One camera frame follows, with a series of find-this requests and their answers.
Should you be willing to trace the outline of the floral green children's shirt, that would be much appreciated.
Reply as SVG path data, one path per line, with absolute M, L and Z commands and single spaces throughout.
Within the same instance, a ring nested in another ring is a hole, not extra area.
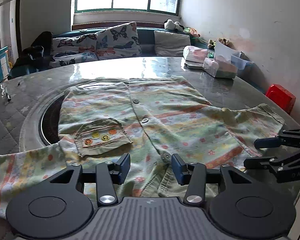
M 58 122 L 59 141 L 27 152 L 0 155 L 0 217 L 19 192 L 72 164 L 92 168 L 130 154 L 118 197 L 182 197 L 171 157 L 240 170 L 260 157 L 258 138 L 277 135 L 284 119 L 268 105 L 230 110 L 211 105 L 186 79 L 116 80 L 70 87 Z

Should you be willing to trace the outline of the red plastic stool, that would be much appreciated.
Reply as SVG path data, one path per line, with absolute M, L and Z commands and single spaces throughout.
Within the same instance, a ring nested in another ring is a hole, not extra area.
M 272 84 L 266 92 L 266 97 L 275 102 L 287 114 L 291 113 L 296 101 L 296 97 L 279 84 Z

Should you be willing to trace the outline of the clear plastic storage box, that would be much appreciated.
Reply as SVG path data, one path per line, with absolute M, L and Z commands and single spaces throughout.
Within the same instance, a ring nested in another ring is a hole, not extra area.
M 246 66 L 252 66 L 253 62 L 244 60 L 234 54 L 231 55 L 231 64 L 236 66 L 238 70 L 244 70 Z

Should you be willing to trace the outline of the tissue pack with white tissue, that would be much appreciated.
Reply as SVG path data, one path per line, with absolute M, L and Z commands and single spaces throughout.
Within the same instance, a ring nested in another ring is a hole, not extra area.
M 206 58 L 203 63 L 203 71 L 214 78 L 234 79 L 238 68 L 231 64 L 231 55 L 240 56 L 241 52 L 233 50 L 217 41 L 214 59 Z

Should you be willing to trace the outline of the pink wipes pack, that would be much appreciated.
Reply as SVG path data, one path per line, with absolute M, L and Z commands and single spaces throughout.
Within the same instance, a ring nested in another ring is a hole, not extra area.
M 202 49 L 195 46 L 186 46 L 183 49 L 183 58 L 186 61 L 195 63 L 204 63 L 204 60 L 209 56 L 208 49 Z

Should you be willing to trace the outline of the colourful plush toys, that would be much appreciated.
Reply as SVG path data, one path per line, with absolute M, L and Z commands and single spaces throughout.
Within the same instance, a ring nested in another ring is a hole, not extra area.
M 230 46 L 230 40 L 227 40 L 225 38 L 219 38 L 217 41 L 227 47 Z M 212 39 L 209 39 L 207 42 L 207 48 L 214 49 L 217 44 L 217 41 L 213 41 Z

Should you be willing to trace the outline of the black pen on table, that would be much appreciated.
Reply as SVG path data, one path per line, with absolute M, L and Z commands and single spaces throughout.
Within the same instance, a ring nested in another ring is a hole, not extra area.
M 4 85 L 3 83 L 1 83 L 0 88 L 1 88 L 2 97 L 5 98 L 7 100 L 7 102 L 10 102 L 11 101 L 11 96 L 8 92 L 7 86 Z

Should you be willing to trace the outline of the grey pillow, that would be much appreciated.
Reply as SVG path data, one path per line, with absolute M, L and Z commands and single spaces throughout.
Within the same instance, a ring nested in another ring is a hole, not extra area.
M 186 46 L 191 45 L 190 37 L 186 34 L 154 31 L 155 53 L 162 57 L 182 57 Z

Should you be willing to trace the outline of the butterfly print cushion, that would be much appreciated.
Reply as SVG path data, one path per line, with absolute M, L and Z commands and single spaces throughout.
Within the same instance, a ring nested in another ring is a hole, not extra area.
M 136 23 L 129 22 L 81 36 L 54 38 L 49 66 L 57 68 L 141 54 Z

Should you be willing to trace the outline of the black bag on sofa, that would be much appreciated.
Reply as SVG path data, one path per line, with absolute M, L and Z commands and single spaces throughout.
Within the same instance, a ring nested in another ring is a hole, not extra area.
M 51 46 L 52 33 L 50 31 L 42 32 L 30 47 L 21 52 L 21 55 L 10 70 L 7 79 L 11 80 L 51 69 Z

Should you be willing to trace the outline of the blue sofa cover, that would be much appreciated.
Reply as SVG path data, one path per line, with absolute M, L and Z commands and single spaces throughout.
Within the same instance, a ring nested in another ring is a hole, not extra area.
M 104 31 L 105 28 L 96 28 L 96 29 L 81 29 L 81 30 L 75 30 L 75 31 L 69 31 L 61 34 L 56 34 L 53 35 L 53 38 L 61 38 L 61 37 L 76 37 L 76 36 L 81 36 L 84 34 L 92 34 L 96 33 L 98 31 Z M 150 27 L 137 27 L 137 32 L 139 36 L 139 42 L 140 46 L 142 49 L 142 56 L 155 56 L 155 37 L 154 37 L 154 31 L 165 31 L 169 32 L 168 30 L 165 29 L 160 29 L 160 28 L 150 28 Z M 202 49 L 207 49 L 207 44 L 199 39 L 198 37 L 194 37 L 189 33 L 181 33 L 178 32 L 179 34 L 183 35 L 189 35 L 191 45 L 202 48 Z

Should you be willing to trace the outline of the white plush toy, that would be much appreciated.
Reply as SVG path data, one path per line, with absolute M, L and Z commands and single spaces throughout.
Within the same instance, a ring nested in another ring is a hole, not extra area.
M 183 32 L 184 27 L 177 21 L 173 22 L 171 19 L 167 19 L 164 22 L 164 28 L 169 31 L 175 31 L 175 32 Z

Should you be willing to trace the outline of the blue white cabinet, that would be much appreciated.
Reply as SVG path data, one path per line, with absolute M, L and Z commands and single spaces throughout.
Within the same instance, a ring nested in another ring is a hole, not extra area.
M 8 76 L 9 72 L 8 46 L 5 46 L 0 49 L 0 82 Z

